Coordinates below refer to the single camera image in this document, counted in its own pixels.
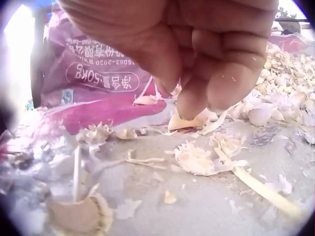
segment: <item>bright sky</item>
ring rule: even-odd
[[[299,9],[299,7],[292,0],[279,0],[279,7],[283,7],[284,11],[288,11],[288,15],[297,14],[297,19],[306,19],[303,12]]]

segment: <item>hand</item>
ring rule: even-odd
[[[60,0],[82,32],[126,56],[192,119],[227,109],[255,86],[277,0]]]

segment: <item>concrete floor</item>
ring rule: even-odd
[[[165,126],[159,129],[167,131]],[[313,211],[315,148],[302,140],[297,128],[271,123],[257,128],[246,122],[226,119],[216,132],[226,132],[227,129],[247,137],[245,146],[248,149],[243,149],[234,157],[235,160],[247,160],[252,168],[251,174],[263,183],[277,181],[279,174],[284,173],[293,185],[293,192],[287,198],[301,205],[307,212]],[[210,150],[207,144],[210,136],[211,134],[199,136],[195,146]],[[136,158],[139,159],[164,157],[166,161],[162,165],[167,168],[157,170],[124,163],[103,171],[99,192],[112,209],[116,209],[126,199],[142,201],[132,218],[114,219],[109,236],[295,235],[300,225],[280,211],[275,215],[265,215],[271,206],[270,202],[253,192],[240,195],[241,191],[250,189],[232,172],[210,177],[172,172],[170,164],[176,164],[176,161],[164,151],[173,150],[186,140],[194,138],[189,133],[177,132],[166,136],[149,132],[147,136],[135,140],[111,139],[101,147],[97,157],[104,162],[126,158],[128,150],[135,149]],[[28,175],[48,182],[54,195],[71,195],[71,173],[60,182],[50,180],[53,175],[44,164],[35,172],[31,171],[28,171]],[[158,172],[164,181],[154,179],[153,172]],[[20,199],[11,217],[19,220],[26,235],[53,235],[46,227],[43,228],[47,220],[44,204],[36,201],[30,204],[33,193],[24,187],[29,184],[28,181],[31,182],[31,177],[25,176],[19,182],[19,188],[24,190],[18,194]],[[166,190],[175,194],[177,202],[172,205],[163,202]],[[231,209],[230,200],[235,202],[236,207],[242,207],[237,214]]]

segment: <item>fingernail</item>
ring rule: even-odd
[[[183,118],[180,114],[178,114],[178,116],[179,116],[179,118],[181,118],[184,121],[193,121],[194,120],[194,118],[192,118],[192,119]]]

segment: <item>phone number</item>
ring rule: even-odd
[[[96,65],[134,65],[131,60],[97,60]]]

